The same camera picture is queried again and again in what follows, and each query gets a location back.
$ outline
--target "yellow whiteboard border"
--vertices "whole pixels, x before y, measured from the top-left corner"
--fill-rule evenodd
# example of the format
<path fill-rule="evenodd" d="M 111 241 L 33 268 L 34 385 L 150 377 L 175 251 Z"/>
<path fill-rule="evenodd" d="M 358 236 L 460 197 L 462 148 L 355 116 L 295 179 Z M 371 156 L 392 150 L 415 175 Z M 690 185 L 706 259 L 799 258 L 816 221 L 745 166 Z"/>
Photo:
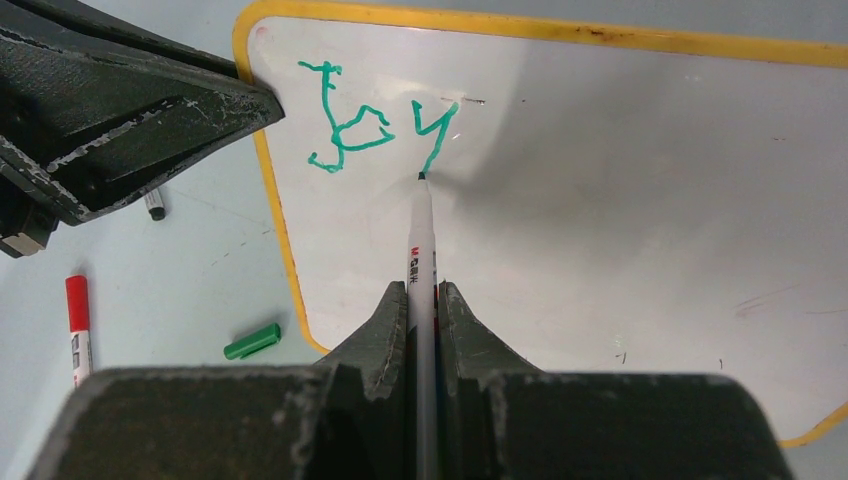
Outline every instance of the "yellow whiteboard border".
<path fill-rule="evenodd" d="M 604 25 L 552 19 L 458 12 L 384 5 L 330 3 L 312 1 L 265 0 L 249 5 L 239 15 L 233 29 L 233 54 L 239 76 L 253 83 L 253 72 L 247 52 L 248 36 L 253 26 L 266 17 L 294 17 L 315 20 L 367 23 L 398 27 L 425 28 L 463 33 L 528 38 L 553 42 L 604 45 L 655 52 L 705 55 L 711 57 L 787 63 L 814 67 L 848 68 L 848 46 L 754 38 L 711 33 L 678 32 L 651 28 Z M 329 350 L 319 344 L 309 331 L 306 308 L 297 279 L 280 193 L 265 132 L 253 135 L 262 170 L 271 216 L 283 254 L 283 263 L 294 301 L 300 331 L 309 345 L 322 354 Z M 848 417 L 848 402 L 828 415 L 800 437 L 781 440 L 780 446 L 792 448 L 807 445 L 827 433 Z"/>

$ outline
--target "green marker cap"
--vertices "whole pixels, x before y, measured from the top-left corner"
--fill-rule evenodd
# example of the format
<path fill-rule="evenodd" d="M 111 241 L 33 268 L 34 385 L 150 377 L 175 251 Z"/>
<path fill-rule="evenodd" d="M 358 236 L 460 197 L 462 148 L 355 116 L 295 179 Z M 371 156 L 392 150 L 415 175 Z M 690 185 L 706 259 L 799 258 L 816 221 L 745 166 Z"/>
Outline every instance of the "green marker cap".
<path fill-rule="evenodd" d="M 224 356 L 227 360 L 244 359 L 278 343 L 280 338 L 280 326 L 272 323 L 224 347 Z"/>

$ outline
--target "white marker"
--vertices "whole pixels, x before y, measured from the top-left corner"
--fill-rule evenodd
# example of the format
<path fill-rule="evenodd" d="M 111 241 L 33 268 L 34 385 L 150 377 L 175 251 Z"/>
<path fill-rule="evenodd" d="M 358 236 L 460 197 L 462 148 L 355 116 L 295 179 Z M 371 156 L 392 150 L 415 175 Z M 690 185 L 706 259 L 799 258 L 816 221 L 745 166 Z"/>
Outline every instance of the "white marker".
<path fill-rule="evenodd" d="M 71 324 L 71 359 L 74 362 L 74 386 L 91 374 L 91 339 L 89 338 L 88 281 L 83 275 L 65 279 L 68 294 L 68 318 Z"/>
<path fill-rule="evenodd" d="M 148 192 L 144 196 L 144 205 L 147 207 L 147 211 L 150 212 L 150 217 L 153 220 L 158 222 L 165 218 L 165 203 L 162 202 L 162 195 L 159 193 L 158 188 Z"/>
<path fill-rule="evenodd" d="M 409 304 L 407 334 L 416 332 L 415 346 L 415 477 L 438 477 L 436 418 L 436 234 L 433 232 L 433 199 L 424 173 L 412 194 L 409 261 L 406 293 Z"/>

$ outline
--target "table surface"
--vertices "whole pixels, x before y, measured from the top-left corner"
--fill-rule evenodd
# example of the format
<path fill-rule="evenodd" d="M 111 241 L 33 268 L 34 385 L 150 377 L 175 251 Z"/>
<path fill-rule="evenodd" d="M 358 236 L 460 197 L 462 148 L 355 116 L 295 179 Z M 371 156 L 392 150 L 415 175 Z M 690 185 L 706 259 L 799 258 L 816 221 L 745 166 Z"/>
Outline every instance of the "table surface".
<path fill-rule="evenodd" d="M 232 27 L 250 1 L 85 3 L 232 59 Z M 838 18 L 846 13 L 835 0 L 815 0 L 812 7 L 785 1 L 767 11 L 755 8 L 756 2 L 707 6 L 684 0 L 662 6 L 639 0 L 626 8 L 612 0 L 393 3 L 848 43 Z M 221 349 L 272 321 L 283 327 L 281 344 L 245 362 L 309 363 L 319 357 L 298 331 L 252 141 L 204 159 L 169 182 L 163 196 L 169 213 L 162 222 L 153 222 L 136 203 L 79 227 L 61 225 L 49 248 L 34 257 L 0 257 L 3 478 L 25 475 L 73 388 L 63 282 L 73 273 L 89 277 L 96 369 L 232 364 Z"/>

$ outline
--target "green handwritten character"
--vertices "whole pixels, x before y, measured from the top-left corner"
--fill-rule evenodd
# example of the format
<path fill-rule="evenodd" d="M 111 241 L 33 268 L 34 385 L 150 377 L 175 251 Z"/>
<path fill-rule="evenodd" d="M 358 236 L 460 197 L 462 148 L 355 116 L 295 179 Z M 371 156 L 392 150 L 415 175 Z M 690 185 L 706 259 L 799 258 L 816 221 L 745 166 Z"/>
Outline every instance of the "green handwritten character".
<path fill-rule="evenodd" d="M 336 173 L 342 168 L 344 168 L 345 161 L 345 152 L 358 152 L 360 150 L 365 150 L 366 148 L 378 147 L 386 142 L 390 142 L 394 140 L 395 135 L 386 131 L 383 127 L 388 127 L 390 125 L 389 121 L 386 120 L 386 116 L 380 110 L 373 108 L 368 105 L 362 105 L 359 107 L 359 111 L 356 113 L 356 116 L 353 117 L 352 120 L 337 123 L 336 118 L 333 115 L 332 110 L 330 110 L 330 90 L 335 90 L 336 86 L 330 81 L 330 75 L 335 73 L 336 75 L 342 74 L 341 65 L 333 65 L 330 62 L 324 61 L 324 63 L 320 66 L 310 65 L 306 62 L 297 62 L 301 67 L 306 67 L 313 72 L 321 72 L 321 104 L 324 106 L 324 114 L 327 115 L 327 120 L 330 122 L 330 128 L 332 128 L 333 133 L 330 136 L 330 141 L 333 145 L 336 146 L 338 150 L 339 159 L 335 164 L 328 164 L 318 161 L 318 154 L 316 152 L 312 152 L 312 155 L 309 156 L 309 164 L 315 165 L 316 167 L 323 169 L 329 173 Z M 377 140 L 373 140 L 370 142 L 360 143 L 358 145 L 348 145 L 342 140 L 342 132 L 347 130 L 348 128 L 353 127 L 360 123 L 365 116 L 366 113 L 370 113 L 377 117 L 380 124 L 379 127 L 381 138 Z"/>
<path fill-rule="evenodd" d="M 444 115 L 439 117 L 438 120 L 431 123 L 430 126 L 426 128 L 421 128 L 421 104 L 412 101 L 412 114 L 415 116 L 415 133 L 418 135 L 424 136 L 429 135 L 435 129 L 439 129 L 439 134 L 436 136 L 436 142 L 433 144 L 433 151 L 430 152 L 430 156 L 427 157 L 427 161 L 424 162 L 424 166 L 421 167 L 421 173 L 427 173 L 430 170 L 430 165 L 433 164 L 433 160 L 439 156 L 439 152 L 442 150 L 442 142 L 445 141 L 445 134 L 448 133 L 448 126 L 450 126 L 451 118 L 456 115 L 456 112 L 459 111 L 459 104 L 454 102 L 451 105 L 451 108 L 445 112 Z"/>

